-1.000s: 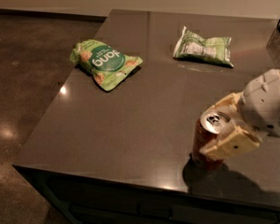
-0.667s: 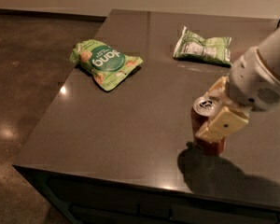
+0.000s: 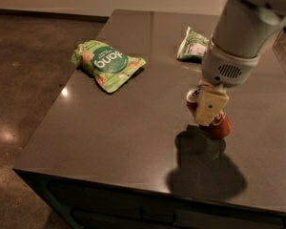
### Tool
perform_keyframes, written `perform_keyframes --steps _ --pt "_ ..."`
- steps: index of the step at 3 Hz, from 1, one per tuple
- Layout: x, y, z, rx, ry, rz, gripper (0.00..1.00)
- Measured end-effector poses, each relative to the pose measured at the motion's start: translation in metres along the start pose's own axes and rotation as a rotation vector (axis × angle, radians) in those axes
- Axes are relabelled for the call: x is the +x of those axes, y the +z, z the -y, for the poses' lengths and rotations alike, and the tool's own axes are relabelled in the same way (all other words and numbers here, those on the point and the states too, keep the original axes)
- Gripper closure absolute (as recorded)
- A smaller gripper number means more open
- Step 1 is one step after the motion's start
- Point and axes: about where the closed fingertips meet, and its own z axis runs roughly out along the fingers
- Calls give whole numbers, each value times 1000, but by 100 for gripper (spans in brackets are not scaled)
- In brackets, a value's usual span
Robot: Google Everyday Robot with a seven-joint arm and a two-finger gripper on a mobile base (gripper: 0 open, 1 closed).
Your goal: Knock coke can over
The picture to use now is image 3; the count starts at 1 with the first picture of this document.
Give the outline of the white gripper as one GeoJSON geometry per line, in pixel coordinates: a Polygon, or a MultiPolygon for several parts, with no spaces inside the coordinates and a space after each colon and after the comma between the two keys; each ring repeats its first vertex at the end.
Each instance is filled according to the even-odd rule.
{"type": "MultiPolygon", "coordinates": [[[[202,78],[212,85],[224,85],[226,88],[243,84],[251,75],[259,61],[228,54],[221,50],[213,40],[210,41],[202,58],[202,78]]],[[[229,96],[210,86],[203,86],[197,98],[194,120],[198,125],[208,126],[225,108],[229,96]]]]}

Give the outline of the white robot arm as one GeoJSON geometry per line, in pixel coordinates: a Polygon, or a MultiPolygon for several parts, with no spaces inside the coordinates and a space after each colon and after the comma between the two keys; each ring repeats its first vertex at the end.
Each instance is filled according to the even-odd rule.
{"type": "Polygon", "coordinates": [[[286,26],[286,0],[227,0],[202,58],[202,81],[194,120],[209,125],[226,106],[228,88],[243,84],[270,38],[286,26]]]}

